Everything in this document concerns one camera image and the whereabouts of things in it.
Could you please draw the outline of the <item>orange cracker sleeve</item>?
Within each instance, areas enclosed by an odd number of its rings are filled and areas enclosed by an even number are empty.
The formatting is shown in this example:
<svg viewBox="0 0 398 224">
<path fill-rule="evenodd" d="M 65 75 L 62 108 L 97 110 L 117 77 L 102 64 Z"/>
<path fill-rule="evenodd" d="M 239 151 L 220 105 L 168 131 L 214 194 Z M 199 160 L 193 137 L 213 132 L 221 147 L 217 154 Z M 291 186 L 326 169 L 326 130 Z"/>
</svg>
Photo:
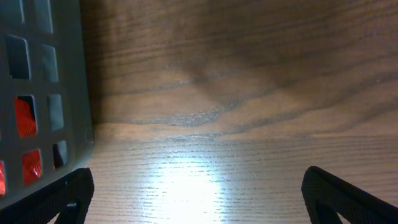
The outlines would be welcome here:
<svg viewBox="0 0 398 224">
<path fill-rule="evenodd" d="M 34 116 L 33 97 L 17 96 L 14 98 L 17 135 L 27 138 L 37 134 L 37 123 Z M 42 161 L 39 149 L 33 149 L 22 155 L 22 176 L 24 185 L 33 184 L 42 176 Z M 1 155 L 1 197 L 7 194 L 7 158 Z"/>
</svg>

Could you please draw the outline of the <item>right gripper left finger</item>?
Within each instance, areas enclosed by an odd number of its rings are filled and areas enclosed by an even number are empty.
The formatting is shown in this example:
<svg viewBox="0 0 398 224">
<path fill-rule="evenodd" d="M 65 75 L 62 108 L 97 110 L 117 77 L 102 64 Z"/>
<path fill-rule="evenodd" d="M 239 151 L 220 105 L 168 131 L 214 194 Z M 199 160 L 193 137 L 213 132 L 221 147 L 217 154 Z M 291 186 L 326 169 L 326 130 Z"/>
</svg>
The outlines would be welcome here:
<svg viewBox="0 0 398 224">
<path fill-rule="evenodd" d="M 79 168 L 1 210 L 1 224 L 85 222 L 95 191 L 89 168 Z"/>
</svg>

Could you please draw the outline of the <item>grey plastic basket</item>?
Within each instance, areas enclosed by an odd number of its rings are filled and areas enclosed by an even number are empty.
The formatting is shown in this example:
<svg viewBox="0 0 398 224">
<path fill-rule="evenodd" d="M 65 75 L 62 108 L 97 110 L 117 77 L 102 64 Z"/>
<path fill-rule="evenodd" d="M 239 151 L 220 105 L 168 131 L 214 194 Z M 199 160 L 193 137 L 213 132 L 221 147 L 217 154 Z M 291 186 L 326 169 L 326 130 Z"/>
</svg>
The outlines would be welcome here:
<svg viewBox="0 0 398 224">
<path fill-rule="evenodd" d="M 37 134 L 19 138 L 14 98 L 33 97 Z M 78 1 L 1 2 L 1 155 L 6 208 L 83 167 L 93 152 Z M 39 149 L 42 176 L 24 185 L 22 155 Z"/>
</svg>

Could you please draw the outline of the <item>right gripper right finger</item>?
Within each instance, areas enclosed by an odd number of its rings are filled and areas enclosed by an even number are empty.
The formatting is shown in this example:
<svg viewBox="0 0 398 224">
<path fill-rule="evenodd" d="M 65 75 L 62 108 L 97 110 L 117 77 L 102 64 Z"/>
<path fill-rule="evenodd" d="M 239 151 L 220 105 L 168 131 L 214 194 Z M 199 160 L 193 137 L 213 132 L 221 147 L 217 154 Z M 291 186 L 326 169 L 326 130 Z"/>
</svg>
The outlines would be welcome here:
<svg viewBox="0 0 398 224">
<path fill-rule="evenodd" d="M 309 167 L 301 187 L 312 223 L 397 223 L 397 207 L 316 167 Z"/>
</svg>

